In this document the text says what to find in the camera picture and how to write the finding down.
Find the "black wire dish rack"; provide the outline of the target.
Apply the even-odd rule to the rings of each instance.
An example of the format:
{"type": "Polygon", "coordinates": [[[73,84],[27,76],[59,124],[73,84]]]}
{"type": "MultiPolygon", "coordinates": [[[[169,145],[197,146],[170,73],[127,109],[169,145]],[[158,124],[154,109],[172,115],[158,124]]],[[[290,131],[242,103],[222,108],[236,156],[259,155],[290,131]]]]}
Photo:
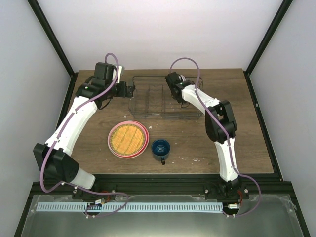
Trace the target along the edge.
{"type": "Polygon", "coordinates": [[[136,119],[196,120],[202,112],[172,98],[164,76],[134,76],[133,97],[128,109],[136,119]]]}

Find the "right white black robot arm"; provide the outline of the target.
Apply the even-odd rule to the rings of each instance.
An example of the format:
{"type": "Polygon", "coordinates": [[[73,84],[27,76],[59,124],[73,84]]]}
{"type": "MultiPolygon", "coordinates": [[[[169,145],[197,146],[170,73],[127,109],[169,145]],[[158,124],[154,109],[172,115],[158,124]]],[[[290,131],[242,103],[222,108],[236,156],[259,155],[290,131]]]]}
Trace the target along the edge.
{"type": "Polygon", "coordinates": [[[206,134],[214,142],[219,159],[219,192],[223,198],[232,198],[240,181],[235,155],[237,123],[230,102],[207,95],[193,81],[176,72],[169,73],[165,81],[174,100],[189,103],[204,114],[206,134]]]}

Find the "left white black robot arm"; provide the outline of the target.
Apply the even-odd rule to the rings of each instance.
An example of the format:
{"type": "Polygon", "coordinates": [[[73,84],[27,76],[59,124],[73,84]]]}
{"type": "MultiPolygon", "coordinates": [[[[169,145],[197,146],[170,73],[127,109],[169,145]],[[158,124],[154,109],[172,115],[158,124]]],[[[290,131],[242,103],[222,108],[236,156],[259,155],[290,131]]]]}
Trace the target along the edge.
{"type": "Polygon", "coordinates": [[[89,199],[100,196],[101,187],[95,176],[80,168],[71,155],[75,143],[89,119],[103,109],[102,103],[114,97],[131,98],[134,84],[122,81],[124,66],[99,62],[90,76],[75,94],[71,108],[53,135],[44,144],[37,143],[33,149],[40,169],[40,185],[44,192],[44,178],[52,177],[60,183],[70,183],[83,188],[89,199]]]}

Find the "pink red plate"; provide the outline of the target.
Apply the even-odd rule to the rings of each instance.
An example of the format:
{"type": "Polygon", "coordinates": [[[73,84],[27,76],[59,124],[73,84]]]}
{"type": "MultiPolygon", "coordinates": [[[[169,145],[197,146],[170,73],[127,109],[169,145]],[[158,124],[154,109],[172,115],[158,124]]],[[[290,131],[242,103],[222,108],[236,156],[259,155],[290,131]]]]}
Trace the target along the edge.
{"type": "Polygon", "coordinates": [[[147,148],[150,136],[147,128],[137,121],[124,121],[115,125],[108,135],[108,147],[119,158],[132,159],[147,148]]]}

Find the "orange woven plate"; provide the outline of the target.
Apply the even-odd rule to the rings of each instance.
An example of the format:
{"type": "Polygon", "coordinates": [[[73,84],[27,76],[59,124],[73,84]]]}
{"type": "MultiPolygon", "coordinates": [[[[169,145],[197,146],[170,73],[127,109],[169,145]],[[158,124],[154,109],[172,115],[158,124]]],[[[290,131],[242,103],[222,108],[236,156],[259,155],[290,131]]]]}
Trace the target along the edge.
{"type": "Polygon", "coordinates": [[[145,134],[136,125],[120,125],[110,135],[110,148],[120,156],[134,155],[142,149],[144,144],[145,134]]]}

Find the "dark blue mug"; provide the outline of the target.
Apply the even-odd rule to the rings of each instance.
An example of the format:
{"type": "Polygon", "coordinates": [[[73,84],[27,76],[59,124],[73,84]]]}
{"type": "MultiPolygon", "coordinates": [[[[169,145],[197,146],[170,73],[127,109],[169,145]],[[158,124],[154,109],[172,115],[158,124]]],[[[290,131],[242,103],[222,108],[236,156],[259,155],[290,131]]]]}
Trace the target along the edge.
{"type": "Polygon", "coordinates": [[[166,165],[166,160],[170,153],[170,144],[164,139],[155,140],[151,145],[153,158],[162,165],[166,165]]]}

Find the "light blue slotted strip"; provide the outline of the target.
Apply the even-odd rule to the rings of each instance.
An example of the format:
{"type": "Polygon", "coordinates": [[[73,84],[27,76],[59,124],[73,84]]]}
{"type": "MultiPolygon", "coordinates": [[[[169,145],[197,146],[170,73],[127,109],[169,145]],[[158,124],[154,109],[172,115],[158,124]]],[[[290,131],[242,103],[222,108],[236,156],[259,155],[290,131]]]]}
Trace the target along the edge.
{"type": "Polygon", "coordinates": [[[90,207],[87,202],[39,202],[37,212],[193,212],[221,213],[222,203],[216,202],[109,202],[101,206],[90,207]]]}

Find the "black aluminium frame rail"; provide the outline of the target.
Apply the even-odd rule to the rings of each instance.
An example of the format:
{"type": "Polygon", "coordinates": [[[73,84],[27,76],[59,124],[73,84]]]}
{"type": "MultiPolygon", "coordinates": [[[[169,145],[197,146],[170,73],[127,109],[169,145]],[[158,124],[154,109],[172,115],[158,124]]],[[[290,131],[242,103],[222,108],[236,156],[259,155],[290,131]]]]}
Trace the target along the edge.
{"type": "Polygon", "coordinates": [[[218,174],[98,174],[87,194],[79,190],[77,198],[92,199],[95,192],[122,192],[132,195],[204,195],[208,199],[229,199],[242,192],[249,195],[294,195],[292,183],[276,174],[250,174],[226,184],[218,174]]]}

